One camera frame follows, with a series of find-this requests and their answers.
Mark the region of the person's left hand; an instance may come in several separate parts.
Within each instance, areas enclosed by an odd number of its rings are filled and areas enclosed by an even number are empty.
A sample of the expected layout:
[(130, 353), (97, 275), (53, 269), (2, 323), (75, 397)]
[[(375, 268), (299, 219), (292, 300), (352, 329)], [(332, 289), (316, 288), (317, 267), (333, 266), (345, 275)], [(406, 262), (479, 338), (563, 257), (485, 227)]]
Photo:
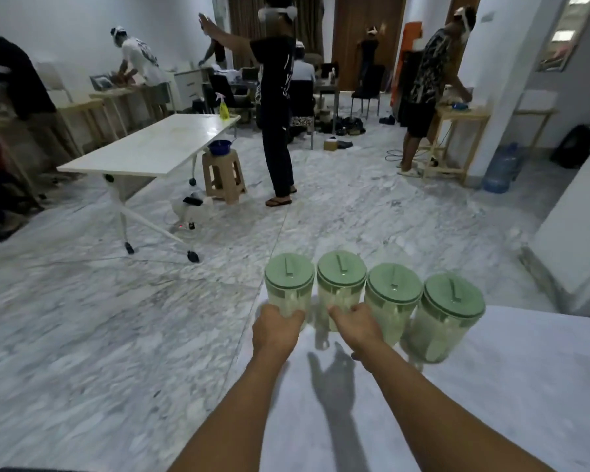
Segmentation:
[(277, 306), (262, 305), (252, 327), (253, 358), (283, 366), (296, 347), (305, 320), (303, 310), (284, 317)]

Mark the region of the person's right hand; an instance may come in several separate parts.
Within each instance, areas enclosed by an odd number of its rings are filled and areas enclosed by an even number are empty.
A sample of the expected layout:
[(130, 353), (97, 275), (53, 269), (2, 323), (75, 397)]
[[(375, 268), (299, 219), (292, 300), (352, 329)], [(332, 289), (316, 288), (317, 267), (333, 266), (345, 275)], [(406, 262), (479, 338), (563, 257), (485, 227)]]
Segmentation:
[(366, 369), (369, 369), (371, 359), (378, 350), (385, 346), (383, 334), (372, 315), (372, 310), (369, 323), (335, 324), (335, 326), (342, 339), (352, 349), (352, 358), (361, 362)]

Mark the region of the clear jar with green lid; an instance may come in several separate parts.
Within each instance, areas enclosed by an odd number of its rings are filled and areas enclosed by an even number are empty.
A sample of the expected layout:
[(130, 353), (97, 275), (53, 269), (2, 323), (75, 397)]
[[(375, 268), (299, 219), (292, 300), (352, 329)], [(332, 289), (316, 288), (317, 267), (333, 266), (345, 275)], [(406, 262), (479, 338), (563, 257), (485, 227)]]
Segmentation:
[(441, 363), (486, 312), (481, 291), (451, 272), (434, 274), (409, 324), (406, 346), (423, 363)]
[(361, 301), (367, 267), (355, 253), (334, 250), (322, 255), (316, 265), (320, 313), (331, 332), (338, 332), (328, 315), (328, 307), (348, 308)]
[(381, 263), (367, 276), (364, 301), (378, 323), (386, 344), (400, 340), (423, 293), (415, 272), (397, 263)]
[(302, 309), (307, 318), (311, 311), (315, 266), (299, 253), (282, 253), (271, 258), (264, 270), (268, 303), (278, 306), (282, 312)]

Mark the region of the person's right forearm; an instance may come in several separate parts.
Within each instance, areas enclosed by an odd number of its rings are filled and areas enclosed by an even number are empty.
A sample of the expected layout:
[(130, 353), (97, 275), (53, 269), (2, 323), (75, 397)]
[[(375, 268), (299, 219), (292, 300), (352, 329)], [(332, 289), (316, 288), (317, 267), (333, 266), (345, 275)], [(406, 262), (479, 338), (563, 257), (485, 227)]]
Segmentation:
[(555, 472), (444, 394), (384, 342), (354, 348), (421, 472)]

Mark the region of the person's left forearm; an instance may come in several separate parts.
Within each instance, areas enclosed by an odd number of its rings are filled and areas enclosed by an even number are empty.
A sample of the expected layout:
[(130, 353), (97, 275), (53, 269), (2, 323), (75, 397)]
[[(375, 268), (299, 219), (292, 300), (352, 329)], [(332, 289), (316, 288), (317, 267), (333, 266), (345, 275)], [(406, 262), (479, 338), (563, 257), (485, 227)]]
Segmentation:
[(290, 354), (275, 347), (256, 351), (167, 472), (259, 472), (273, 392)]

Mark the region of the beige plastic stool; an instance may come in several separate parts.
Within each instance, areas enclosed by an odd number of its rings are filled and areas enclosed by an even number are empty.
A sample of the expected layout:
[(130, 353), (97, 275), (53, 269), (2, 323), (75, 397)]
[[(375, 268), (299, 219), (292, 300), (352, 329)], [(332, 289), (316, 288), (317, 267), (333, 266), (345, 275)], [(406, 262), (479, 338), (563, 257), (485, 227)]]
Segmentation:
[(207, 197), (235, 205), (246, 186), (237, 151), (231, 149), (226, 155), (213, 155), (205, 148), (202, 156), (205, 191)]

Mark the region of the blue water jug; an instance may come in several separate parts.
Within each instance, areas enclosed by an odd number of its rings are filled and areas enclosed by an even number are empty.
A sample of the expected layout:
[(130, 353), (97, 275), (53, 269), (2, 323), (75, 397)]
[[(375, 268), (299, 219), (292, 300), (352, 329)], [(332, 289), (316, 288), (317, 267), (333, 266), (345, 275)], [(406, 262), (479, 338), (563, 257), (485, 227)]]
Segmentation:
[(482, 190), (493, 194), (508, 192), (519, 174), (523, 154), (516, 142), (499, 147), (482, 179)]

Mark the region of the white folding table on wheels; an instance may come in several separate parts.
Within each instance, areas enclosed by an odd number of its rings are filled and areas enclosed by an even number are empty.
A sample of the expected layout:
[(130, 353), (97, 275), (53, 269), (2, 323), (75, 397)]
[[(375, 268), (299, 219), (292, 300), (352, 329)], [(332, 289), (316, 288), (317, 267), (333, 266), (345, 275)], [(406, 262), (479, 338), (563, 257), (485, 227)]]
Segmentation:
[(167, 229), (151, 222), (126, 203), (155, 179), (166, 178), (192, 162), (210, 142), (229, 128), (236, 128), (240, 116), (228, 120), (217, 114), (173, 114), (120, 140), (71, 160), (57, 168), (61, 173), (100, 175), (108, 188), (120, 241), (128, 255), (134, 248), (127, 236), (127, 220), (133, 220), (181, 244), (191, 263), (198, 254)]

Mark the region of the grey metal table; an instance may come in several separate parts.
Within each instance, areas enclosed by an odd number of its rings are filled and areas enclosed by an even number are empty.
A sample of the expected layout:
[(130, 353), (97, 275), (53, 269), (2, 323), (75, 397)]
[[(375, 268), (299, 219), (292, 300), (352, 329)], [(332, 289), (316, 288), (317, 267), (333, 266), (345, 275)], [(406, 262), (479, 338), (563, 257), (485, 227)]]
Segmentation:
[(321, 116), (328, 111), (331, 114), (331, 134), (335, 135), (340, 106), (340, 89), (337, 82), (329, 78), (317, 78), (313, 93), (316, 98), (316, 113)]

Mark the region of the black chair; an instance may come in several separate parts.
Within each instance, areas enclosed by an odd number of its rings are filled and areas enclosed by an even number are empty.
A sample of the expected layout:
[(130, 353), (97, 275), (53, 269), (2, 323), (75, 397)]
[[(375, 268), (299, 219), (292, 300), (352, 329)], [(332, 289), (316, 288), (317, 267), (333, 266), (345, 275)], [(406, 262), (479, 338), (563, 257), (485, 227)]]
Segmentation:
[(364, 109), (364, 101), (367, 101), (367, 109), (365, 112), (366, 119), (369, 118), (370, 102), (373, 99), (377, 100), (378, 102), (377, 115), (379, 114), (381, 86), (383, 84), (384, 76), (384, 65), (376, 64), (368, 68), (367, 73), (362, 80), (362, 84), (352, 93), (352, 102), (350, 105), (351, 116), (354, 110), (354, 100), (356, 99), (361, 101), (361, 113)]

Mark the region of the white leaning panel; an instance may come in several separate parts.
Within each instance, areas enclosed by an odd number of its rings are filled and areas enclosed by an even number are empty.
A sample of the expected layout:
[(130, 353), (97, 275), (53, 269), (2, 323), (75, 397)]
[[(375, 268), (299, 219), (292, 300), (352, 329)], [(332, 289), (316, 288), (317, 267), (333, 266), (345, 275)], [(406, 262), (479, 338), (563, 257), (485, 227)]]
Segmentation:
[(590, 156), (520, 260), (559, 313), (590, 317)]

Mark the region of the white drawer cabinet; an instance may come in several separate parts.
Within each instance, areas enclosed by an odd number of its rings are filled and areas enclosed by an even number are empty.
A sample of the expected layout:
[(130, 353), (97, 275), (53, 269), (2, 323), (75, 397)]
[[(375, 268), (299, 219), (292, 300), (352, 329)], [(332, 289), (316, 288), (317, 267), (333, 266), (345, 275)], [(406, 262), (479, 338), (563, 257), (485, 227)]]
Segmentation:
[(185, 112), (192, 109), (193, 102), (204, 99), (204, 81), (201, 69), (173, 72), (170, 76), (175, 112)]

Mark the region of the black bag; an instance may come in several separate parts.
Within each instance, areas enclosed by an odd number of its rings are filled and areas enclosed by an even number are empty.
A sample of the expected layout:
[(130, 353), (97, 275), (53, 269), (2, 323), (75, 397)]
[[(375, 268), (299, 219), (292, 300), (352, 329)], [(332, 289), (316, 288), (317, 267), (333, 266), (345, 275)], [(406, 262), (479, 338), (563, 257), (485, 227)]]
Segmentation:
[(549, 159), (562, 168), (579, 169), (589, 156), (590, 125), (577, 125), (563, 138)]

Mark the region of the brown curtain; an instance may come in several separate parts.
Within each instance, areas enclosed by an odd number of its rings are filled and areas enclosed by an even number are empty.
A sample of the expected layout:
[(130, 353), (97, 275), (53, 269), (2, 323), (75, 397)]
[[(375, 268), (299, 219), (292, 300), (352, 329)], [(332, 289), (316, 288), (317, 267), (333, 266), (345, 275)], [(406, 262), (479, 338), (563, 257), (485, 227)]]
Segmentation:
[[(266, 35), (258, 11), (266, 0), (228, 0), (231, 32), (244, 38), (257, 39)], [(322, 25), (325, 5), (323, 0), (291, 0), (298, 9), (293, 22), (293, 34), (303, 43), (305, 54), (315, 62), (324, 62)]]

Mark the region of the white headset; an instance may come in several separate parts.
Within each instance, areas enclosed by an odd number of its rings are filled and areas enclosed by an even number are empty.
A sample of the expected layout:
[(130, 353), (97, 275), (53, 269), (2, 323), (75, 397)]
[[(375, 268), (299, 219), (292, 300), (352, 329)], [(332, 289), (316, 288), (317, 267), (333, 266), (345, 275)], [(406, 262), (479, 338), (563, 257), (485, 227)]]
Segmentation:
[(261, 23), (265, 23), (269, 18), (275, 18), (280, 15), (286, 16), (291, 22), (297, 18), (297, 6), (288, 7), (269, 7), (265, 6), (258, 10), (258, 18)]

